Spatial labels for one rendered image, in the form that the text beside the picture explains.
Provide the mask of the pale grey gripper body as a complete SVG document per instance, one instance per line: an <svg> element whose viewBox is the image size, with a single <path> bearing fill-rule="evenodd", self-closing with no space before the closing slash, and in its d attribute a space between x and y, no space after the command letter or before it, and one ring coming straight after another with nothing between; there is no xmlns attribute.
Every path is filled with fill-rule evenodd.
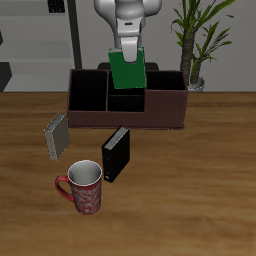
<svg viewBox="0 0 256 256"><path fill-rule="evenodd" d="M137 60L138 38L137 37L122 37L121 48L123 58L126 62L132 63Z"/></svg>

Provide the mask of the green book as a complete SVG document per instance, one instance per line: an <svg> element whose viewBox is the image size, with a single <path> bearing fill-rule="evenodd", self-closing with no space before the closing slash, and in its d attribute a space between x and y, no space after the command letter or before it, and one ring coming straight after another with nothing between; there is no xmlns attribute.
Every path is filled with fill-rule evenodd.
<svg viewBox="0 0 256 256"><path fill-rule="evenodd" d="M145 88L147 86L144 47L139 47L135 64L124 60L121 49L108 52L115 89Z"/></svg>

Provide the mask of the dark brown desk caddy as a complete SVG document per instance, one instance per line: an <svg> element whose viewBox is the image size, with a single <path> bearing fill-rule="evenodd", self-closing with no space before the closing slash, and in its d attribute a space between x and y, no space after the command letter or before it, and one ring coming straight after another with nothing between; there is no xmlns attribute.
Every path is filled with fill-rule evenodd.
<svg viewBox="0 0 256 256"><path fill-rule="evenodd" d="M182 73L149 70L146 75L145 88L116 89L109 70L72 70L68 126L182 129L188 97Z"/></svg>

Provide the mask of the black book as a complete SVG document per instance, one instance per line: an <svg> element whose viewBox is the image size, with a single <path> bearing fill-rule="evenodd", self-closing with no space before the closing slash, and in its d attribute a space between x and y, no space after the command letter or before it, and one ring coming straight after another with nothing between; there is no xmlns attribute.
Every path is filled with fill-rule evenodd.
<svg viewBox="0 0 256 256"><path fill-rule="evenodd" d="M104 179L113 183L130 161L130 129L120 126L101 149Z"/></svg>

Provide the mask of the grey book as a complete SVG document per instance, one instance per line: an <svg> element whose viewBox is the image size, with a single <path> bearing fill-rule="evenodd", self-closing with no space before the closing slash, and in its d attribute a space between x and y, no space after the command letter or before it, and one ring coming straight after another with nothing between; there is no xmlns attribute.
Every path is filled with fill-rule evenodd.
<svg viewBox="0 0 256 256"><path fill-rule="evenodd" d="M57 161L70 143L66 115L57 113L44 129L44 134L50 159Z"/></svg>

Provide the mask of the green pot plant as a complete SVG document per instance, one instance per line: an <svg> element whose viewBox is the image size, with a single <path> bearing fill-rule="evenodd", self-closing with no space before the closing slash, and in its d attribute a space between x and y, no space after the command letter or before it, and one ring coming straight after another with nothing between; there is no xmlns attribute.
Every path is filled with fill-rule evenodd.
<svg viewBox="0 0 256 256"><path fill-rule="evenodd" d="M213 0L205 10L202 10L201 0L182 0L182 12L175 9L178 19L172 22L170 29L173 30L174 24L181 29L180 32L176 31L179 39L177 44L182 48L180 71L184 75L189 92L203 91L205 81L199 76L202 63L206 60L214 60L212 53L215 50L231 44L231 41L225 41L229 28L213 38L219 21L204 27L204 24L217 13L235 2L235 0L223 0L216 4L216 1Z"/></svg>

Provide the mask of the small black box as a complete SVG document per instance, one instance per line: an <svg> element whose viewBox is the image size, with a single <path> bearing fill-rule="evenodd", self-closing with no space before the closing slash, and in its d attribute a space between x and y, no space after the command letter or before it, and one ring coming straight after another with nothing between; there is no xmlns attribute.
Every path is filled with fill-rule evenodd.
<svg viewBox="0 0 256 256"><path fill-rule="evenodd" d="M64 13L64 0L47 0L48 10L50 13Z"/></svg>

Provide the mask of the dark grey block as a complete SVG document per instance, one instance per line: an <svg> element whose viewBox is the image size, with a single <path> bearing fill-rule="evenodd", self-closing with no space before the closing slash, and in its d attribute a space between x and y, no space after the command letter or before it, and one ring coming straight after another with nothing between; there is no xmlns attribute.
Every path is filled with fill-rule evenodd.
<svg viewBox="0 0 256 256"><path fill-rule="evenodd" d="M0 92L3 92L10 79L12 71L9 62L0 62Z"/></svg>

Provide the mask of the red patterned mug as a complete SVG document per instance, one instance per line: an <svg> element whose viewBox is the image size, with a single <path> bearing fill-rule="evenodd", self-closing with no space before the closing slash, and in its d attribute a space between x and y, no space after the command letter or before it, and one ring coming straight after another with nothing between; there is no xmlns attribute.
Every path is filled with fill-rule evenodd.
<svg viewBox="0 0 256 256"><path fill-rule="evenodd" d="M102 169L99 164L82 160L74 163L66 175L59 175L55 179L55 187L63 197L75 204L80 214L91 215L101 207L101 178ZM70 185L72 193L59 185L61 181Z"/></svg>

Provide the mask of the dark vertical post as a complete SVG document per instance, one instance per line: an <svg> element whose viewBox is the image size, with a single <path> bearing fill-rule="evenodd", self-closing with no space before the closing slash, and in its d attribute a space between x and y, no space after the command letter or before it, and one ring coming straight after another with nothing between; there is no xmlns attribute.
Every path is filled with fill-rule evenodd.
<svg viewBox="0 0 256 256"><path fill-rule="evenodd" d="M67 0L68 16L71 32L72 49L74 56L74 67L76 69L82 68L82 58L80 49L79 29L76 11L76 0Z"/></svg>

